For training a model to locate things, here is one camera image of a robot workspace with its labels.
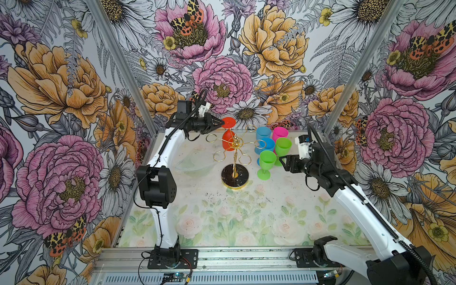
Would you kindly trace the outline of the red wine glass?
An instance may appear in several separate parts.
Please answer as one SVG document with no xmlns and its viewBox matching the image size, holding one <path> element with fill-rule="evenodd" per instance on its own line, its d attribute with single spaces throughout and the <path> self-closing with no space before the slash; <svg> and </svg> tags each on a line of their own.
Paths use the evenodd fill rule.
<svg viewBox="0 0 456 285">
<path fill-rule="evenodd" d="M 232 131 L 232 128 L 236 125 L 236 121 L 232 117 L 223 118 L 222 121 L 224 122 L 222 127 L 225 129 L 225 132 L 222 136 L 222 146 L 225 151 L 234 151 L 232 143 L 235 133 Z"/>
</svg>

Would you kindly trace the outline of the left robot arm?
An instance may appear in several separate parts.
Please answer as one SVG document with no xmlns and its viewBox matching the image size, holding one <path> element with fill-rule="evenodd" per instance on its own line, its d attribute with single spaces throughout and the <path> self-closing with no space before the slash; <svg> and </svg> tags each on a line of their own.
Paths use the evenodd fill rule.
<svg viewBox="0 0 456 285">
<path fill-rule="evenodd" d="M 178 192 L 169 165 L 184 141 L 189 139 L 190 132 L 209 134 L 223 126 L 224 121 L 209 113 L 208 94 L 207 89 L 202 89 L 194 101 L 178 101 L 177 111 L 165 125 L 158 151 L 147 165 L 140 166 L 136 171 L 140 198 L 146 204 L 145 209 L 151 211 L 157 231 L 151 254 L 153 260 L 175 263 L 181 259 L 179 237 L 169 214 L 169 206 Z"/>
</svg>

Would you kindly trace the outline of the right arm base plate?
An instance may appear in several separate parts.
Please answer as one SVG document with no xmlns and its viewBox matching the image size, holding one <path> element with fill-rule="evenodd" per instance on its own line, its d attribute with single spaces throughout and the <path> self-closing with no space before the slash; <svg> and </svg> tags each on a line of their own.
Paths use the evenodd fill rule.
<svg viewBox="0 0 456 285">
<path fill-rule="evenodd" d="M 337 264 L 330 261 L 317 261 L 314 257 L 313 250 L 310 248 L 296 248 L 289 258 L 296 263 L 298 268 L 338 267 Z"/>
</svg>

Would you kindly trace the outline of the light blue wine glass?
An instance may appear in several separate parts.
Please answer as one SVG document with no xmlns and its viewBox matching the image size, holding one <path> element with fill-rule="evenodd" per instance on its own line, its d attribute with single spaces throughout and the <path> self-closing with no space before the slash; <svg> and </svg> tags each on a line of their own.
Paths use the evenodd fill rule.
<svg viewBox="0 0 456 285">
<path fill-rule="evenodd" d="M 256 139 L 262 140 L 264 138 L 270 138 L 272 134 L 272 130 L 268 127 L 259 127 L 256 129 Z"/>
</svg>

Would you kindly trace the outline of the green wine glass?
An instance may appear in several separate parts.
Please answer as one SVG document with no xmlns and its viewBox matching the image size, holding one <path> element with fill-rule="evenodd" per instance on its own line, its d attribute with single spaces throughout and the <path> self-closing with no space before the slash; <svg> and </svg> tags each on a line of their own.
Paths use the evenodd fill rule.
<svg viewBox="0 0 456 285">
<path fill-rule="evenodd" d="M 274 167 L 277 156 L 269 150 L 265 150 L 260 154 L 260 170 L 257 172 L 257 176 L 262 181 L 267 181 L 271 178 L 270 170 Z"/>
<path fill-rule="evenodd" d="M 280 158 L 287 156 L 292 147 L 292 142 L 288 138 L 278 138 L 275 142 L 276 162 L 275 166 L 281 166 Z"/>
</svg>

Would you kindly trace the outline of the pink wine glass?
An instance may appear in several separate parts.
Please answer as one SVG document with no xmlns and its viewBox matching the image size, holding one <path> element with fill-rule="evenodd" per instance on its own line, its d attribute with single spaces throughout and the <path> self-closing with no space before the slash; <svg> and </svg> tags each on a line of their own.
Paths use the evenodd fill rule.
<svg viewBox="0 0 456 285">
<path fill-rule="evenodd" d="M 279 138 L 287 138 L 289 135 L 289 131 L 287 128 L 284 127 L 275 127 L 273 129 L 273 136 L 272 139 L 276 142 Z"/>
</svg>

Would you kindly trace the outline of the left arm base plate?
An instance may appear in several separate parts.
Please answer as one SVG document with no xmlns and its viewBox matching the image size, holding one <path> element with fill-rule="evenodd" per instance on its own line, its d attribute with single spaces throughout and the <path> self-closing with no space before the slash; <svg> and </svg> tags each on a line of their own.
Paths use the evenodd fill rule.
<svg viewBox="0 0 456 285">
<path fill-rule="evenodd" d="M 148 258 L 150 270 L 196 269 L 198 249 L 182 249 L 179 252 L 168 249 L 154 249 Z"/>
</svg>

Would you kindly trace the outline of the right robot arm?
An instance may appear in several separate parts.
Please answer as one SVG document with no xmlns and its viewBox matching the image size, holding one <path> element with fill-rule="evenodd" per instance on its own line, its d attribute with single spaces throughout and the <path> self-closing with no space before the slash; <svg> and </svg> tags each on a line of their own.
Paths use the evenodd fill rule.
<svg viewBox="0 0 456 285">
<path fill-rule="evenodd" d="M 312 126 L 296 139 L 299 153 L 280 157 L 286 172 L 303 173 L 317 180 L 319 188 L 338 202 L 351 216 L 370 242 L 373 253 L 339 243 L 334 236 L 317 239 L 305 254 L 294 250 L 298 267 L 315 264 L 345 266 L 367 278 L 372 285 L 437 284 L 432 272 L 432 255 L 423 246 L 416 247 L 404 237 L 369 200 L 353 175 L 336 165 L 333 145 Z"/>
</svg>

